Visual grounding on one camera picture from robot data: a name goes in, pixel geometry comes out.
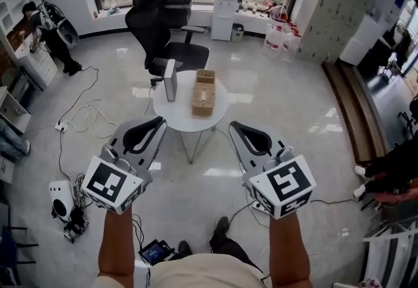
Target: chair armrest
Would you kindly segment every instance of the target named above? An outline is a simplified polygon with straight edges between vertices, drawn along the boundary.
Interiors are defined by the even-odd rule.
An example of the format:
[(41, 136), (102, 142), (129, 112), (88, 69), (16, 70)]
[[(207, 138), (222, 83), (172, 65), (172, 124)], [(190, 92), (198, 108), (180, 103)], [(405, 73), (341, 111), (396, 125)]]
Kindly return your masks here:
[(195, 27), (193, 25), (184, 25), (181, 30), (184, 31), (191, 31), (192, 33), (199, 33), (203, 34), (205, 32), (205, 28)]
[[(153, 62), (154, 65), (164, 66), (164, 67), (166, 67), (168, 63), (169, 63), (169, 59), (165, 59), (165, 58), (156, 58), (155, 61)], [(178, 69), (182, 65), (183, 63), (181, 61), (176, 61), (176, 63), (174, 64), (174, 68)]]

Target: pants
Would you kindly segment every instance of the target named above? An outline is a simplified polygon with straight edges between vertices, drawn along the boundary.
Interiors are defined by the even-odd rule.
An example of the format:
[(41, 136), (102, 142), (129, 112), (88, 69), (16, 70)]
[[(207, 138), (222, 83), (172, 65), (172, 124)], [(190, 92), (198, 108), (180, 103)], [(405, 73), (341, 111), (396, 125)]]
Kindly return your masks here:
[(57, 29), (43, 31), (42, 37), (51, 50), (51, 53), (64, 63), (64, 69), (69, 72), (75, 70), (77, 62), (71, 58), (67, 45), (59, 37)]
[[(209, 241), (210, 247), (212, 248), (212, 253), (217, 254), (227, 254), (234, 258), (241, 260), (243, 263), (254, 266), (256, 269), (260, 270), (247, 256), (247, 253), (241, 248), (240, 244), (234, 240), (226, 237), (224, 234), (214, 234)], [(187, 257), (187, 255), (174, 255), (170, 258), (171, 260), (178, 260)]]
[(0, 120), (0, 152), (14, 158), (22, 158), (25, 153), (24, 141), (14, 131)]
[(366, 193), (391, 192), (393, 194), (404, 193), (410, 181), (415, 178), (411, 172), (415, 170), (415, 157), (418, 148), (418, 135), (393, 149), (387, 155), (373, 160), (366, 168), (365, 176), (371, 178), (382, 172), (386, 176), (382, 179), (368, 182)]

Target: person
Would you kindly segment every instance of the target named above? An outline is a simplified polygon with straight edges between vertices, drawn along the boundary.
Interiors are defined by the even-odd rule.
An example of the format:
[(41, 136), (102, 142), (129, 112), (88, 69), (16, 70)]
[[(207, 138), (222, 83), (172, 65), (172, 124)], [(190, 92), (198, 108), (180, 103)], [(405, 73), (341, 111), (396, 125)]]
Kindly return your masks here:
[(12, 158), (20, 159), (29, 154), (31, 143), (23, 141), (5, 121), (0, 119), (0, 152)]
[(418, 131), (411, 140), (398, 145), (383, 157), (376, 158), (372, 163), (364, 168), (355, 166), (354, 173), (364, 181), (385, 173), (384, 177), (377, 180), (366, 182), (354, 190), (353, 196), (356, 199), (365, 193), (402, 194), (408, 190), (412, 179), (418, 177), (415, 171), (415, 156), (418, 152)]
[(42, 33), (42, 39), (51, 50), (51, 53), (64, 63), (64, 73), (68, 73), (72, 76), (82, 70), (82, 66), (71, 58), (67, 45), (58, 35), (57, 28), (48, 28), (45, 24), (42, 13), (37, 10), (33, 1), (26, 3), (23, 6), (22, 13), (29, 20), (29, 24), (32, 29), (33, 51), (35, 51), (38, 46), (37, 29), (39, 29)]
[[(132, 207), (122, 215), (107, 211), (94, 288), (132, 288), (135, 270)], [(186, 241), (170, 261), (151, 268), (154, 288), (262, 288), (267, 277), (238, 243), (227, 237), (229, 220), (222, 217), (210, 239), (213, 253), (194, 254)], [(270, 277), (273, 288), (310, 288), (310, 262), (295, 212), (270, 218)]]

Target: glossy white floor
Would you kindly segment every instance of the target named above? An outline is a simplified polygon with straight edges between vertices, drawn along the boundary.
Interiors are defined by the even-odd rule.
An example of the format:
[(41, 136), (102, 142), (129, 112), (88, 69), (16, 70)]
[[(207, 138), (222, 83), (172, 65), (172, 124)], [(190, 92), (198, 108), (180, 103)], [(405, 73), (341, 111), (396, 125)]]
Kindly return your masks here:
[[(177, 34), (173, 39), (183, 37)], [(255, 120), (276, 127), (297, 153), (304, 154), (317, 181), (313, 198), (334, 201), (352, 197), (360, 181), (352, 172), (354, 161), (347, 131), (320, 66), (272, 64), (261, 53), (263, 40), (253, 37), (234, 44), (211, 41), (203, 35), (194, 37), (193, 42), (210, 49), (206, 68), (216, 71), (229, 92), (231, 103), (219, 129), (227, 132), (232, 120)], [(91, 65), (100, 72), (99, 81), (83, 94), (69, 116), (94, 99), (103, 100), (105, 116), (118, 124), (143, 115), (151, 76), (144, 70), (144, 51), (132, 34), (84, 39), (71, 54), (84, 68)], [(59, 71), (34, 102), (29, 130), (55, 124), (94, 79), (91, 69), (73, 77)], [(152, 104), (148, 113), (153, 114)], [(85, 115), (79, 113), (74, 123), (83, 129)], [(97, 122), (99, 135), (113, 130), (114, 126), (103, 119)], [(49, 127), (25, 137), (32, 141), (31, 155), (19, 162), (14, 183), (6, 191), (12, 223), (29, 227), (40, 247), (34, 254), (37, 264), (20, 266), (20, 274), (26, 283), (42, 288), (89, 287), (97, 275), (105, 211), (90, 206), (88, 230), (74, 245), (68, 243), (62, 226), (51, 217), (48, 192), (50, 181), (64, 179), (58, 168), (59, 133)], [(196, 139), (186, 135), (186, 145), (191, 148)], [(63, 135), (63, 170), (75, 180), (105, 142), (91, 130), (76, 133), (69, 129)], [(189, 165), (176, 134), (168, 130), (156, 161), (161, 169), (154, 172), (154, 182), (133, 204), (134, 213), (142, 218), (145, 243), (156, 238), (176, 246), (186, 239), (195, 253), (209, 252), (208, 237), (216, 219), (231, 217), (246, 204), (236, 156), (227, 139), (216, 131), (198, 150), (195, 163)], [(268, 223), (262, 213), (256, 215)], [(363, 253), (361, 238), (370, 225), (371, 213), (360, 212), (359, 204), (352, 202), (332, 206), (315, 202), (299, 210), (298, 216), (308, 252), (316, 253), (334, 244), (310, 256), (313, 286), (329, 287), (334, 281), (356, 283)], [(344, 228), (349, 229), (349, 235), (340, 237)], [(268, 245), (268, 230), (257, 224), (248, 209), (236, 216), (229, 236), (253, 261)], [(268, 251), (257, 264), (268, 273)], [(135, 287), (144, 287), (144, 276), (139, 273), (137, 278)]]

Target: white round table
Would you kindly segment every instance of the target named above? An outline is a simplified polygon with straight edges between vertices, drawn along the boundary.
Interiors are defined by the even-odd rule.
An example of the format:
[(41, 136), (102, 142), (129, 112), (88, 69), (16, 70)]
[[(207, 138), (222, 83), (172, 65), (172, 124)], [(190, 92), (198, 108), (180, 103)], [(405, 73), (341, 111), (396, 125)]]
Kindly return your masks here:
[[(225, 86), (216, 78), (215, 81), (215, 107), (211, 116), (196, 116), (191, 113), (191, 96), (195, 85), (196, 71), (183, 71), (177, 73), (177, 93), (174, 102), (167, 101), (164, 82), (161, 82), (153, 95), (153, 107), (158, 116), (162, 116), (167, 121), (167, 125), (180, 134), (185, 153), (192, 164), (197, 146), (201, 140), (202, 132), (207, 129), (214, 130), (215, 126), (225, 116), (229, 97)], [(182, 138), (183, 133), (201, 132), (197, 140), (195, 150), (191, 158), (185, 149)]]

